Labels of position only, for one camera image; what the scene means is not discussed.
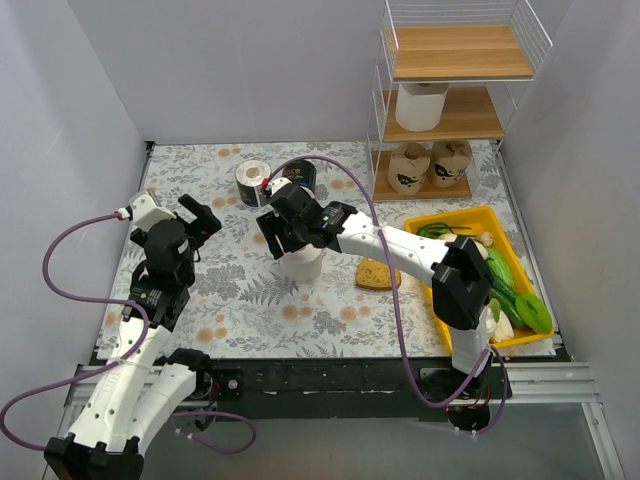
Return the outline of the white paper roll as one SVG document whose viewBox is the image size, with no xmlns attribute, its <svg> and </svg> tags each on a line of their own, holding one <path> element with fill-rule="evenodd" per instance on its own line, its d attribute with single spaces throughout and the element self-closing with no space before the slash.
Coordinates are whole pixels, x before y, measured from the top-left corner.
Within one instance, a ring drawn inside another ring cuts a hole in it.
<svg viewBox="0 0 640 480">
<path fill-rule="evenodd" d="M 283 275 L 296 283 L 308 283 L 315 280 L 322 271 L 322 251 L 306 245 L 304 248 L 285 253 L 279 259 Z"/>
<path fill-rule="evenodd" d="M 448 83 L 400 83 L 395 109 L 397 123 L 412 132 L 434 129 L 440 123 L 448 90 Z"/>
</svg>

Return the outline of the brown roll cartoon print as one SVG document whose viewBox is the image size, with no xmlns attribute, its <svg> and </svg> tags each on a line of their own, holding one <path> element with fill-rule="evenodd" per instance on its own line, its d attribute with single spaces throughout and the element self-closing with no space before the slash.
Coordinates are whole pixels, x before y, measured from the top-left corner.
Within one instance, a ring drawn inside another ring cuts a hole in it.
<svg viewBox="0 0 640 480">
<path fill-rule="evenodd" d="M 430 162 L 430 151 L 423 145 L 416 142 L 401 144 L 391 152 L 387 181 L 395 192 L 414 196 L 426 180 Z"/>
</svg>

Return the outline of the brown roll barcode label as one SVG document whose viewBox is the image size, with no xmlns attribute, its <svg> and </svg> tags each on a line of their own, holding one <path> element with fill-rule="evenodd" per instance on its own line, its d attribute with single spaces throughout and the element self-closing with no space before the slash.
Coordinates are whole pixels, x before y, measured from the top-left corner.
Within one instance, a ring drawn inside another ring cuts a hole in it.
<svg viewBox="0 0 640 480">
<path fill-rule="evenodd" d="M 436 141 L 432 145 L 427 177 L 437 188 L 454 186 L 461 181 L 472 159 L 468 141 Z"/>
</svg>

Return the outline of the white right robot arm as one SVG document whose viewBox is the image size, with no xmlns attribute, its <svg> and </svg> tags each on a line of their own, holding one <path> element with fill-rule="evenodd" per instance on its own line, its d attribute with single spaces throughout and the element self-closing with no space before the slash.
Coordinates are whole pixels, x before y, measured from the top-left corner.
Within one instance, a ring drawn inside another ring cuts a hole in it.
<svg viewBox="0 0 640 480">
<path fill-rule="evenodd" d="M 378 226 L 355 207 L 333 201 L 321 206 L 307 189 L 278 178 L 264 187 L 271 211 L 257 223 L 274 258 L 307 246 L 355 255 L 409 274 L 431 289 L 436 317 L 449 327 L 452 383 L 464 397 L 489 384 L 486 317 L 493 277 L 473 240 L 429 239 Z"/>
</svg>

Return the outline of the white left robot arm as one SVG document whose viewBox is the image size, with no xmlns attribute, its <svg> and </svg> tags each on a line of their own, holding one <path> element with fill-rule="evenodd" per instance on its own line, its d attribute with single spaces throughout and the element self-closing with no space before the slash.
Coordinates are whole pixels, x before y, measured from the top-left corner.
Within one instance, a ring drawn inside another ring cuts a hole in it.
<svg viewBox="0 0 640 480">
<path fill-rule="evenodd" d="M 144 386 L 189 301 L 199 250 L 221 228 L 211 209 L 190 195 L 178 202 L 193 220 L 161 207 L 149 191 L 118 213 L 134 224 L 130 238 L 144 259 L 132 274 L 105 372 L 66 435 L 45 447 L 59 479 L 140 478 L 150 442 L 177 405 L 212 390 L 211 373 L 200 367 L 208 357 L 195 350 L 174 352 L 154 384 Z"/>
</svg>

